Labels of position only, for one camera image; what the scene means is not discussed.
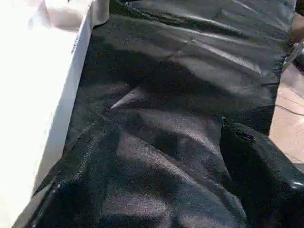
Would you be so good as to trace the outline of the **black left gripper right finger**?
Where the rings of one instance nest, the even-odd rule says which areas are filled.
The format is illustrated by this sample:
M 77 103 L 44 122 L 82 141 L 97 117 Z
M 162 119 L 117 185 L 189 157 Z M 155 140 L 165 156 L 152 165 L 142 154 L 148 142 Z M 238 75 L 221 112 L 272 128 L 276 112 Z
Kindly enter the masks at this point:
M 304 226 L 304 174 L 268 136 L 223 119 L 220 151 L 251 228 Z

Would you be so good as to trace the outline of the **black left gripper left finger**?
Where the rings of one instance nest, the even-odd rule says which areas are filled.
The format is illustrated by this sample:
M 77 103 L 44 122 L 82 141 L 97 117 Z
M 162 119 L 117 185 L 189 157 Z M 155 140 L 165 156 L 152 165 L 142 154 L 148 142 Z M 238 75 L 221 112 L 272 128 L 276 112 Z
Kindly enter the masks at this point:
M 96 228 L 108 179 L 108 133 L 81 135 L 22 212 L 24 228 Z

